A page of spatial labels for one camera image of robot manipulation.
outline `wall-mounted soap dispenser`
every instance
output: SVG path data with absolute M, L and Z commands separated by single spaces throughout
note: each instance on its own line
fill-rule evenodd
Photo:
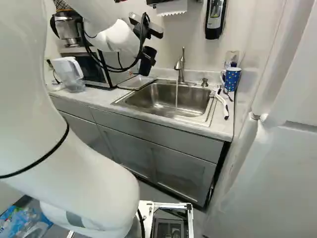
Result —
M 208 0 L 205 21 L 206 39 L 218 39 L 224 28 L 227 0 Z

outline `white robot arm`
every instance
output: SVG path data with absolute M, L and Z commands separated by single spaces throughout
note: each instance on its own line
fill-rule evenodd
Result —
M 113 34 L 112 27 L 125 26 L 112 0 L 68 2 L 87 20 L 89 34 L 108 31 L 107 39 L 118 48 L 138 49 L 131 30 L 124 30 L 122 41 Z M 42 0 L 1 1 L 0 7 L 5 9 L 0 14 L 0 180 L 42 201 L 58 225 L 90 237 L 125 237 L 138 210 L 137 180 L 84 144 L 47 95 Z
M 137 56 L 140 40 L 120 19 L 125 16 L 120 3 L 114 0 L 67 0 L 67 3 L 84 18 L 85 32 L 94 36 L 87 37 L 92 45 L 104 52 L 123 50 Z

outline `white brush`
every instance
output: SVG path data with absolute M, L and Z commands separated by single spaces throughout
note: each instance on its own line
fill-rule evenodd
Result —
M 223 114 L 224 114 L 224 119 L 228 120 L 229 119 L 229 109 L 228 109 L 228 104 L 226 100 L 218 95 L 218 93 L 214 90 L 211 91 L 210 95 L 211 98 L 217 98 L 223 105 Z

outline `black handle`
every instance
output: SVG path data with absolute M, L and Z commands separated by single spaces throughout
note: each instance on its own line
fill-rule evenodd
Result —
M 50 25 L 51 25 L 51 29 L 53 30 L 53 32 L 55 33 L 55 35 L 57 37 L 59 37 L 57 29 L 56 29 L 56 25 L 55 25 L 55 16 L 52 15 L 51 19 L 50 19 Z

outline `stainless steel sink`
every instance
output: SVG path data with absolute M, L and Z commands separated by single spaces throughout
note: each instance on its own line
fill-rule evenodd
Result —
M 176 83 L 159 79 L 140 91 L 133 91 L 123 96 L 112 104 L 209 126 L 215 107 L 210 93 L 210 87 L 179 85 L 176 107 Z

